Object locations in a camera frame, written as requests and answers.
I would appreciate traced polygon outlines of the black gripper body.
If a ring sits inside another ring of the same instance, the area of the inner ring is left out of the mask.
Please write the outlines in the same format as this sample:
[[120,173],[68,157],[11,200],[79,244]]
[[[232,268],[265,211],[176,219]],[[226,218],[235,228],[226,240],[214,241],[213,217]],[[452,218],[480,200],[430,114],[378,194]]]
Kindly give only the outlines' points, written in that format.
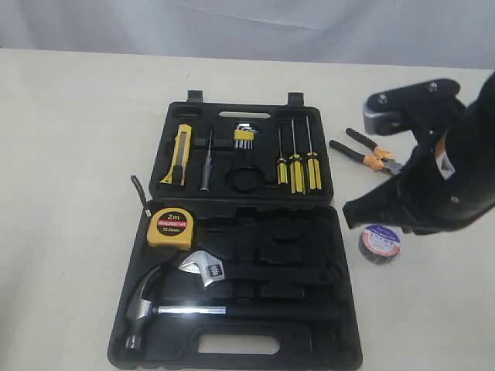
[[425,101],[401,112],[417,145],[394,191],[394,225],[417,234],[460,230],[472,222],[462,188],[466,177],[448,136],[463,122],[456,98]]

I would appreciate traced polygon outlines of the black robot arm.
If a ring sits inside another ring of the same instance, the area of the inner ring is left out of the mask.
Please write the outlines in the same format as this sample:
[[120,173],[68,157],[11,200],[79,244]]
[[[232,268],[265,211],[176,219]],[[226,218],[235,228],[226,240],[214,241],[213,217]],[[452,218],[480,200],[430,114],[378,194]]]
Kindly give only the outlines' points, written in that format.
[[494,77],[468,105],[460,85],[438,78],[370,95],[368,134],[410,131],[417,142],[401,171],[348,201],[349,228],[396,226],[417,235],[461,230],[494,208]]

